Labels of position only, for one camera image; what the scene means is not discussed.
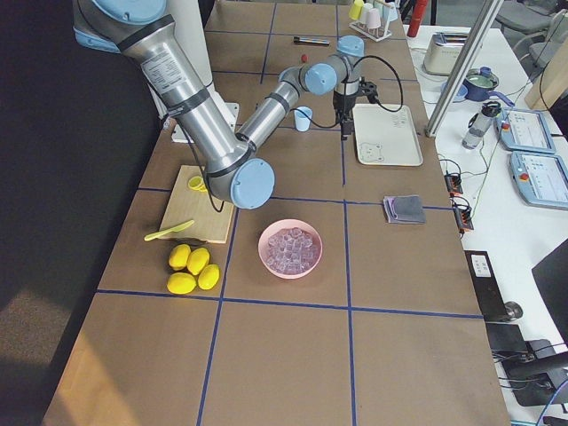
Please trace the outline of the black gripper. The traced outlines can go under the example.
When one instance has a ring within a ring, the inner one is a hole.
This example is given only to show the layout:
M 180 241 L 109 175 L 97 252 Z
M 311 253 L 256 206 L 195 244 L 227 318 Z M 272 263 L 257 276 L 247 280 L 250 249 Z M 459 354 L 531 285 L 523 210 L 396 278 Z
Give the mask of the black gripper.
M 341 124 L 341 140 L 345 141 L 354 131 L 352 109 L 356 100 L 366 97 L 371 104 L 378 103 L 377 86 L 360 77 L 355 82 L 339 82 L 333 92 L 333 108 L 335 110 L 335 123 Z

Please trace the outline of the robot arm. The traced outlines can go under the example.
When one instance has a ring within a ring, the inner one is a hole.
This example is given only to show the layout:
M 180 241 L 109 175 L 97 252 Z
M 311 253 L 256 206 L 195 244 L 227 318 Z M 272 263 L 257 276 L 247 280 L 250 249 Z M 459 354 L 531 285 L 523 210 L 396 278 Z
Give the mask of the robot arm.
M 137 63 L 170 117 L 204 156 L 209 193 L 240 209 L 257 209 L 272 196 L 275 176 L 257 149 L 271 136 L 300 97 L 323 95 L 360 76 L 364 42 L 339 39 L 335 54 L 311 66 L 291 67 L 257 110 L 238 129 L 215 93 L 196 1 L 75 1 L 76 41 L 95 50 L 120 53 Z

